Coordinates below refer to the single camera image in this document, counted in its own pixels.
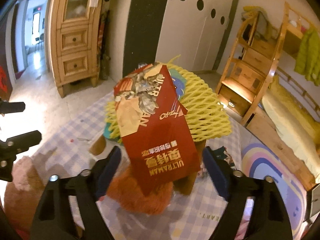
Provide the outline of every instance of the green jacket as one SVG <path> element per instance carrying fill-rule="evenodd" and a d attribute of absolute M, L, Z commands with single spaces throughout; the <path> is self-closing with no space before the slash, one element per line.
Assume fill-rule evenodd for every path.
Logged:
<path fill-rule="evenodd" d="M 313 28 L 308 29 L 301 40 L 294 71 L 304 75 L 306 80 L 319 85 L 320 38 Z"/>

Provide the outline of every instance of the wooden bunk bed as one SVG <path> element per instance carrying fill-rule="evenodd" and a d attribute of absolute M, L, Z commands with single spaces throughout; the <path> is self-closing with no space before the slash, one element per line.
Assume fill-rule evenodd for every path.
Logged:
<path fill-rule="evenodd" d="M 289 17 L 292 13 L 296 15 L 294 22 Z M 276 40 L 264 41 L 263 48 L 260 48 L 254 45 L 253 38 L 258 20 L 259 15 L 256 13 L 243 22 L 216 88 L 216 93 L 224 105 L 242 117 L 240 124 L 246 126 L 253 135 L 270 148 L 288 170 L 296 176 L 303 187 L 310 191 L 316 186 L 315 177 L 305 163 L 296 157 L 293 150 L 281 140 L 276 132 L 275 124 L 266 112 L 258 107 L 258 104 L 266 93 L 274 75 L 277 74 L 305 98 L 306 102 L 310 103 L 310 107 L 320 117 L 320 108 L 314 99 L 298 82 L 278 67 L 281 52 L 284 50 L 293 58 L 296 58 L 303 37 L 302 31 L 315 25 L 292 9 L 286 2 L 283 22 Z M 245 40 L 243 35 L 249 24 L 252 25 L 252 28 L 249 40 Z M 241 57 L 239 57 L 239 53 L 237 54 L 239 47 L 244 52 Z M 256 79 L 259 79 L 259 85 L 254 87 L 253 83 Z M 297 100 L 296 103 L 300 108 L 307 111 L 301 102 Z"/>
<path fill-rule="evenodd" d="M 319 109 L 319 105 L 314 99 L 284 70 L 278 67 L 275 74 L 297 91 L 311 108 Z M 308 113 L 300 101 L 295 100 L 295 103 Z M 317 111 L 316 114 L 320 118 L 320 111 Z M 293 150 L 281 140 L 276 132 L 276 125 L 271 118 L 260 107 L 255 109 L 252 116 L 246 128 L 277 155 L 288 170 L 301 182 L 306 191 L 311 190 L 316 185 L 314 176 L 304 162 L 295 156 Z"/>

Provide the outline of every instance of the door handle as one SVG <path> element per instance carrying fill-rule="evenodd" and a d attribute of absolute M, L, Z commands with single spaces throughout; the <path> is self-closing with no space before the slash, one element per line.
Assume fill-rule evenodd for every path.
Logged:
<path fill-rule="evenodd" d="M 226 24 L 226 28 L 228 28 L 228 26 L 229 26 L 229 21 L 230 21 L 230 19 L 229 19 L 229 17 L 228 17 L 227 24 Z"/>

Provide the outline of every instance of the ultraman box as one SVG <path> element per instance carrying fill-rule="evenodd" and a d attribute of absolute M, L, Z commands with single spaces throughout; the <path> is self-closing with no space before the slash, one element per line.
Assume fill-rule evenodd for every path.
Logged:
<path fill-rule="evenodd" d="M 200 170 L 195 144 L 166 65 L 137 69 L 114 88 L 123 144 L 144 195 Z"/>

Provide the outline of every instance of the mattress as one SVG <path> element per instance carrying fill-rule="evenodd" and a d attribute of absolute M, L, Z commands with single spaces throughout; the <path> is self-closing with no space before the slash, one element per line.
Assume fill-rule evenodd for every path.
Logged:
<path fill-rule="evenodd" d="M 274 122 L 281 140 L 293 150 L 295 156 L 305 163 L 314 175 L 316 183 L 320 183 L 320 158 L 311 136 L 268 90 L 262 98 L 262 105 L 267 115 Z"/>

